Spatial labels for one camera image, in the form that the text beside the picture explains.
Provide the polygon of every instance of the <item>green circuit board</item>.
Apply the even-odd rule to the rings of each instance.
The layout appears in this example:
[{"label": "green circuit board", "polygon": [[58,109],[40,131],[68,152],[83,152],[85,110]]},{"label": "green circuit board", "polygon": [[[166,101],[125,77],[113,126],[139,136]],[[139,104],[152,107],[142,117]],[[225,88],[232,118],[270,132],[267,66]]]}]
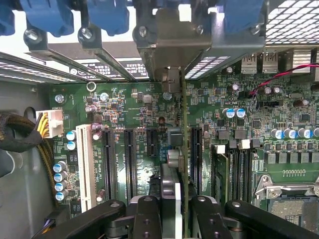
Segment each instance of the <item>green circuit board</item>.
[{"label": "green circuit board", "polygon": [[[248,106],[250,99],[240,99],[239,91],[253,90],[259,83],[271,77],[270,75],[213,75],[200,81],[187,81],[187,126],[188,126],[188,173],[191,181],[195,182],[198,194],[214,196],[221,204],[228,200],[239,198],[243,200],[244,194],[248,197],[246,201],[254,202],[254,192],[261,175],[268,174],[274,183],[314,183],[319,176],[319,140],[315,137],[304,139],[275,140],[270,136],[273,129],[285,130],[286,128],[297,130],[300,128],[314,129],[319,121],[319,94],[310,91],[310,83],[291,84],[290,78],[280,78],[273,81],[270,86],[279,87],[280,93],[269,96],[260,95],[259,102],[280,102],[279,107],[261,106],[257,113],[250,113]],[[238,91],[229,91],[227,87],[238,84]],[[99,100],[101,93],[107,93],[107,103]],[[62,94],[66,101],[64,104],[55,102],[54,97]],[[94,92],[88,92],[86,85],[56,85],[51,89],[51,107],[63,109],[64,133],[74,130],[77,125],[91,124],[96,115],[103,118],[102,124],[106,128],[114,130],[115,158],[117,165],[117,195],[118,199],[128,202],[127,177],[125,165],[125,144],[123,130],[132,128],[135,131],[136,143],[136,172],[137,191],[136,195],[145,195],[149,192],[149,177],[159,175],[160,164],[166,162],[166,154],[169,149],[167,144],[166,130],[171,126],[182,127],[182,99],[181,94],[173,94],[170,100],[163,98],[161,83],[122,83],[122,84],[97,84]],[[309,101],[307,107],[294,107],[294,101],[306,99]],[[100,107],[99,112],[87,114],[85,107],[94,104]],[[225,108],[242,108],[246,116],[242,119],[234,117],[227,119],[223,115]],[[159,117],[165,118],[165,127],[160,129]],[[156,128],[158,131],[158,148],[156,157],[149,157],[147,152],[147,128]],[[201,164],[194,178],[192,161],[192,139],[193,130],[201,130]],[[219,139],[218,131],[229,132],[229,139]],[[244,132],[241,139],[234,139],[235,131]],[[256,140],[258,147],[254,150],[241,154],[235,149],[238,158],[231,158],[225,154],[215,154],[216,145],[227,145],[229,140],[235,140],[236,144],[242,139]],[[68,150],[65,137],[54,139],[55,160],[67,160]],[[94,141],[94,162],[96,172],[96,192],[105,186],[104,162],[102,157],[102,142]],[[291,154],[296,156],[296,162],[290,162]],[[239,174],[233,176],[234,163],[240,157],[248,157],[250,164],[246,170],[250,170],[248,178],[244,178],[243,167],[237,165]],[[78,169],[68,165],[68,190],[72,192],[64,203],[79,199]],[[242,192],[236,197],[232,190],[243,190],[234,188],[234,181],[239,182],[239,187],[248,180],[250,182],[249,193]],[[268,210],[267,203],[257,205]]]}]

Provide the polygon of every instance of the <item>red wire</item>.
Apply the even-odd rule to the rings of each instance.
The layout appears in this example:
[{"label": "red wire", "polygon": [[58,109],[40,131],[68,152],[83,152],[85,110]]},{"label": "red wire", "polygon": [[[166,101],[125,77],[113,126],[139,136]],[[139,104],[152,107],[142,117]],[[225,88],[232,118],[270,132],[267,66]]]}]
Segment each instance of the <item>red wire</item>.
[{"label": "red wire", "polygon": [[297,67],[295,67],[295,68],[292,68],[292,69],[290,69],[290,70],[288,70],[288,71],[286,71],[286,72],[279,73],[279,74],[275,75],[273,78],[268,79],[268,80],[266,80],[266,81],[263,82],[263,83],[260,83],[253,91],[249,92],[249,94],[250,94],[250,95],[256,94],[258,88],[267,85],[268,83],[270,83],[270,82],[271,82],[273,79],[275,79],[275,78],[288,75],[288,74],[292,73],[294,70],[302,69],[302,68],[305,68],[305,67],[319,67],[319,65],[304,64],[304,65],[300,65],[300,66],[297,66]]}]

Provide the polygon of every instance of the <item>motherboard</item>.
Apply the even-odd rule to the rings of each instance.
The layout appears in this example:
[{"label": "motherboard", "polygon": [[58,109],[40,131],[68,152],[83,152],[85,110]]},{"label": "motherboard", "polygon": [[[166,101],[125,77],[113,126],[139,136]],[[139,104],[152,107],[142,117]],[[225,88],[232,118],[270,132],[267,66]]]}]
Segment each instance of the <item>motherboard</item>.
[{"label": "motherboard", "polygon": [[[187,81],[186,109],[182,94],[163,93],[159,82],[52,86],[51,107],[63,110],[64,135],[53,139],[55,162],[66,163],[60,202],[76,216],[105,200],[129,204],[149,194],[170,150],[183,145],[186,111],[184,170],[196,194],[221,205],[243,200],[317,233],[319,93],[281,77],[258,98],[247,94],[270,77]],[[83,168],[90,154],[94,162]]]}]

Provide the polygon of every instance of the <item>white power connector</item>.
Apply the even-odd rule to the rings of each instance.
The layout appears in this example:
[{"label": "white power connector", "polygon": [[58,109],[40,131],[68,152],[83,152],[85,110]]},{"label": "white power connector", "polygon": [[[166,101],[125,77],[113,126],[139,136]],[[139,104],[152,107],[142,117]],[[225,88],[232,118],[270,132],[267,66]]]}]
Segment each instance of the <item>white power connector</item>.
[{"label": "white power connector", "polygon": [[55,136],[63,134],[64,128],[62,110],[37,111],[35,112],[36,120],[38,120],[38,117],[41,113],[48,114],[49,136],[45,138],[53,138]]}]

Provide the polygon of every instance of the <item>white pci slot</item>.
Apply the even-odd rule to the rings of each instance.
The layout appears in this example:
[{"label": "white pci slot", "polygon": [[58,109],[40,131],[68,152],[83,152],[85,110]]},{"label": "white pci slot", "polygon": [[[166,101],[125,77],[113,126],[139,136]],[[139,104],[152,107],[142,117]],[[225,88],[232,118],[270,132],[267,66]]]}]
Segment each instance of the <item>white pci slot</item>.
[{"label": "white pci slot", "polygon": [[92,131],[89,124],[76,126],[81,208],[85,212],[96,206]]}]

